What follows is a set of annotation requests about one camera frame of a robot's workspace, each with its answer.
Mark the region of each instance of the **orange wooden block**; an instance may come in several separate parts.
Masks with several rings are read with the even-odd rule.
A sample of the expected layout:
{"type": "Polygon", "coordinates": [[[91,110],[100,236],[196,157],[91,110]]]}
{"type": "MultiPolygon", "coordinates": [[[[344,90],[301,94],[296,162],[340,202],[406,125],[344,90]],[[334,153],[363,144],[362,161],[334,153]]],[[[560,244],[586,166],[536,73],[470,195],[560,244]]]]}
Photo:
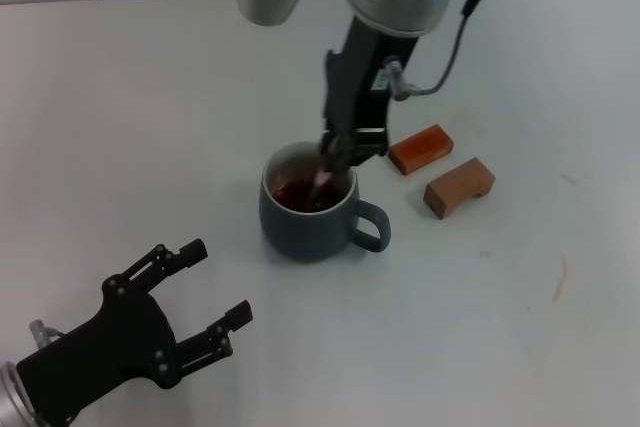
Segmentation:
{"type": "Polygon", "coordinates": [[[429,182],[424,202],[438,218],[444,219],[465,200],[487,195],[495,180],[491,171],[474,157],[429,182]]]}
{"type": "Polygon", "coordinates": [[[453,140],[436,124],[392,145],[389,159],[402,174],[407,175],[444,157],[452,149],[453,140]]]}

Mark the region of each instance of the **table surface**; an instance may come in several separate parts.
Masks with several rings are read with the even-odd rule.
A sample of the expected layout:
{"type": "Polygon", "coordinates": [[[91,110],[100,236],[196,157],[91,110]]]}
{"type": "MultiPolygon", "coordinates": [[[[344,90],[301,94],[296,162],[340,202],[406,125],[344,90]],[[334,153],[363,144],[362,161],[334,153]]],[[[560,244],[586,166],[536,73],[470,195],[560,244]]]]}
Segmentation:
{"type": "MultiPolygon", "coordinates": [[[[411,81],[439,76],[462,1],[411,81]]],[[[310,266],[265,244],[258,187],[271,152],[320,135],[344,0],[271,29],[235,0],[1,7],[0,356],[35,350],[35,318],[87,320],[155,244],[201,237],[209,259],[154,296],[178,339],[248,299],[233,357],[170,391],[129,382],[78,425],[637,425],[636,4],[483,1],[442,92],[390,110],[393,142],[438,123],[452,154],[408,177],[361,166],[389,248],[310,266]],[[425,185],[475,156],[491,194],[437,220],[425,185]]]]}

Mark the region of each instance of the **gray cable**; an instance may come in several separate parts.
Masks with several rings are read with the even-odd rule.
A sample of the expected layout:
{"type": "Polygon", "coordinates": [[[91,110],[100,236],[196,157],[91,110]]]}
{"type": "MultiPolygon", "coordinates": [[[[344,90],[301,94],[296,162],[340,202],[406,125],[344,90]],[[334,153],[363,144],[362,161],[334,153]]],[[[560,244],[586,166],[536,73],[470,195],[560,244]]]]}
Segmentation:
{"type": "Polygon", "coordinates": [[[447,81],[447,77],[449,77],[449,74],[451,73],[451,69],[453,69],[453,64],[455,63],[456,57],[458,56],[458,49],[460,48],[460,42],[462,41],[462,34],[464,33],[464,28],[467,25],[467,20],[469,20],[469,17],[462,17],[462,20],[460,21],[460,26],[458,27],[458,33],[456,34],[456,40],[453,44],[453,50],[451,51],[451,57],[449,57],[449,63],[447,64],[446,69],[444,69],[442,77],[440,77],[440,80],[438,81],[438,83],[435,86],[431,87],[430,89],[420,89],[418,92],[416,92],[413,95],[435,94],[437,91],[440,90],[440,88],[447,81]]]}

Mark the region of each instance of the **gray mug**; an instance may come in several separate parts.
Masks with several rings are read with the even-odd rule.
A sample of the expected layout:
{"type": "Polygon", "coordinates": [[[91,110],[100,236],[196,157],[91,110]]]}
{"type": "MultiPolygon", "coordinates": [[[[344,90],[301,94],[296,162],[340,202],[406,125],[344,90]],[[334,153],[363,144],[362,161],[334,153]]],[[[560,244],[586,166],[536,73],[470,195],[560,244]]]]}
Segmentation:
{"type": "Polygon", "coordinates": [[[354,243],[371,252],[382,252],[391,240],[389,217],[380,207],[360,200],[356,174],[350,170],[335,182],[345,197],[321,212],[288,209],[272,195],[287,183],[313,179],[321,162],[317,144],[300,142],[279,150],[269,160],[260,187],[260,224],[268,241],[280,253],[299,262],[325,259],[354,243]],[[378,229],[379,237],[358,230],[360,218],[378,229]]]}

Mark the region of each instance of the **tea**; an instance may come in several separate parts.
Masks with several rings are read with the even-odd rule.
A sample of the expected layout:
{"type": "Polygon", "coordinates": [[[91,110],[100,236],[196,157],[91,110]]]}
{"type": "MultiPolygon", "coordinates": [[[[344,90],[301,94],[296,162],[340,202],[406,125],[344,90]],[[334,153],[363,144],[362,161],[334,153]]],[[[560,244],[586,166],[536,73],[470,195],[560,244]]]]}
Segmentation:
{"type": "Polygon", "coordinates": [[[346,193],[331,182],[314,192],[312,180],[300,179],[283,185],[271,195],[283,207],[309,214],[322,212],[338,205],[346,193]]]}

